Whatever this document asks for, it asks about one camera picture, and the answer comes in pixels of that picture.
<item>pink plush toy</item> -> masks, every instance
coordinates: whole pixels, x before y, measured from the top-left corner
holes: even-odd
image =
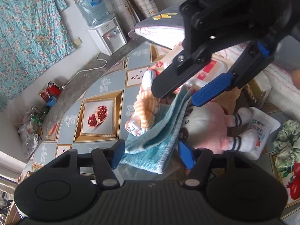
[[[179,139],[190,147],[206,148],[214,154],[227,150],[250,152],[259,142],[256,130],[250,129],[236,138],[227,136],[227,127],[237,127],[252,119],[248,108],[240,108],[234,115],[226,115],[215,102],[202,107],[192,106],[185,112]]]

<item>striped towel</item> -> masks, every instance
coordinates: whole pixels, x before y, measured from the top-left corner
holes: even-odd
[[[156,124],[139,137],[128,135],[122,164],[162,174],[173,153],[192,90],[181,88],[170,106],[161,104]]]
[[[160,99],[155,98],[151,91],[151,85],[155,78],[154,70],[145,72],[139,94],[133,105],[134,114],[125,124],[126,130],[134,136],[140,136],[151,129],[155,123],[154,115],[160,110]]]

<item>wall outlet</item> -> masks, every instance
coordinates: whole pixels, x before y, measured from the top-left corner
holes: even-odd
[[[81,41],[81,39],[78,37],[78,38],[76,38],[76,39],[73,41],[73,43],[74,43],[75,46],[80,46],[80,45],[82,44],[82,41]]]

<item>blue gripper pad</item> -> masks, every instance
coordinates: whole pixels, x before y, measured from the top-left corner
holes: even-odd
[[[196,107],[201,107],[207,102],[211,101],[230,85],[233,78],[232,73],[222,73],[206,86],[195,92],[192,96],[192,103]]]
[[[179,156],[187,169],[191,170],[194,168],[196,161],[193,156],[192,148],[188,147],[185,143],[179,141],[178,142],[178,151]]]
[[[125,153],[125,141],[122,140],[122,142],[119,144],[119,146],[114,150],[114,155],[111,161],[111,168],[114,170],[118,167],[122,157]]]

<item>floral curtain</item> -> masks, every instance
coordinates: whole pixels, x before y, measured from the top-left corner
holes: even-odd
[[[75,50],[59,11],[64,0],[0,0],[0,110]]]
[[[110,0],[117,15],[118,22],[126,33],[136,26],[136,20],[132,14],[131,6],[127,0]]]

